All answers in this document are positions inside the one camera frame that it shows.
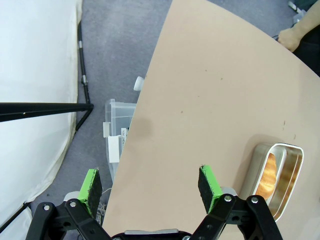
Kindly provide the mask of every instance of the human hand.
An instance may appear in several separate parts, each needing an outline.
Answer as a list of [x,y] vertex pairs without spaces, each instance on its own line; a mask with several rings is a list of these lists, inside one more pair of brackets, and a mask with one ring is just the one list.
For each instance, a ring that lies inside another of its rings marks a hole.
[[300,41],[301,38],[295,33],[292,28],[282,30],[278,36],[278,42],[291,52],[297,49]]

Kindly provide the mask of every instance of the gray carpet floor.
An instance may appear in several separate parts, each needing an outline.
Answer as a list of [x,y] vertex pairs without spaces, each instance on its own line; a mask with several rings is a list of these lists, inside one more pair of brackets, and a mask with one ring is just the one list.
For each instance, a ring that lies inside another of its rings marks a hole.
[[[109,99],[136,103],[133,91],[137,76],[145,77],[171,0],[84,0],[82,38],[89,93],[94,110],[74,136],[52,185],[31,204],[62,203],[69,192],[78,191],[88,169],[98,167],[103,189],[112,186],[103,138],[105,103]],[[287,0],[210,0],[245,19],[270,36],[292,25],[295,15]],[[84,103],[78,87],[78,102]],[[107,203],[110,192],[101,197]],[[65,239],[77,239],[70,232]]]

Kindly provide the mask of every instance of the person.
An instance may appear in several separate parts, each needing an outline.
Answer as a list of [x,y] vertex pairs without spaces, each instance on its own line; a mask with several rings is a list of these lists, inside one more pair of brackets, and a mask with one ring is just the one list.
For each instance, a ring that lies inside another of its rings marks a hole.
[[293,27],[282,30],[278,42],[320,77],[320,0]]

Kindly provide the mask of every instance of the rectangular metal container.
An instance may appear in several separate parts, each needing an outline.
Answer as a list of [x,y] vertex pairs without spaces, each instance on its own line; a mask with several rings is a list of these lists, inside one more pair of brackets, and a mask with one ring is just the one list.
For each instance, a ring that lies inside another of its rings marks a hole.
[[266,203],[274,220],[277,221],[288,204],[299,176],[304,160],[304,151],[301,147],[286,143],[258,144],[254,149],[239,197],[246,199],[256,194],[270,153],[275,156],[276,183],[273,194]]

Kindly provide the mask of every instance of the black pants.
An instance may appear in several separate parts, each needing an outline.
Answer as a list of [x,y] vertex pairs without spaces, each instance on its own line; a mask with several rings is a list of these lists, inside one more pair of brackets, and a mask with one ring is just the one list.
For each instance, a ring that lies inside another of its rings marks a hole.
[[320,77],[320,25],[302,38],[293,54]]

